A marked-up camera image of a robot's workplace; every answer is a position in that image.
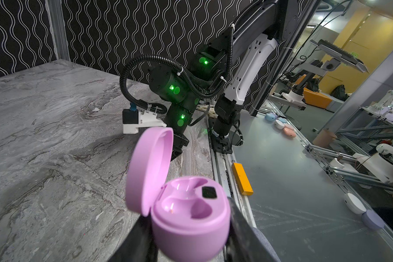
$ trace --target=yellow rectangular block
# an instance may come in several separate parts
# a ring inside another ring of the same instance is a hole
[[[243,169],[242,164],[233,163],[232,170],[234,177],[236,178],[237,184],[239,185],[240,193],[242,195],[250,196],[253,194],[252,186],[249,183],[246,172]]]

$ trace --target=gray tabletop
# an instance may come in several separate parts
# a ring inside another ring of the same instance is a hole
[[[125,207],[125,173],[143,130],[122,134],[118,82],[64,60],[0,78],[0,261],[106,261],[128,234],[138,214]],[[168,180],[213,178],[205,121],[185,135]]]
[[[244,144],[233,147],[254,194],[257,227],[281,261],[393,261],[393,251],[346,207],[343,191],[297,138],[242,112]]]

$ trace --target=orange bench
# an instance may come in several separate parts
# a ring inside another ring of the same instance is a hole
[[[332,99],[322,93],[313,92],[304,87],[304,99],[305,103],[315,107],[326,109],[326,107],[332,102]]]

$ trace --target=wavy patterned wall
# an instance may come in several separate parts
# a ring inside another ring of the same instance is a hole
[[[187,66],[200,45],[228,28],[250,0],[62,0],[73,62],[119,75],[139,54],[170,56]],[[299,15],[305,0],[300,0]],[[284,42],[278,45],[281,50]],[[253,80],[247,109],[278,58],[275,51]],[[240,63],[238,59],[234,71]],[[130,76],[147,83],[149,63]]]
[[[55,60],[44,0],[0,0],[0,76]]]

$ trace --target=gray fabric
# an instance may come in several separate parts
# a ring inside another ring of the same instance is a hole
[[[265,235],[257,228],[252,227],[252,230],[257,236],[257,238],[259,239],[259,241],[262,243],[262,245],[265,247],[265,249],[268,251],[268,253],[271,254],[271,256],[275,259],[275,261],[281,262],[277,253],[275,252],[275,250],[273,249],[273,247],[271,246]]]

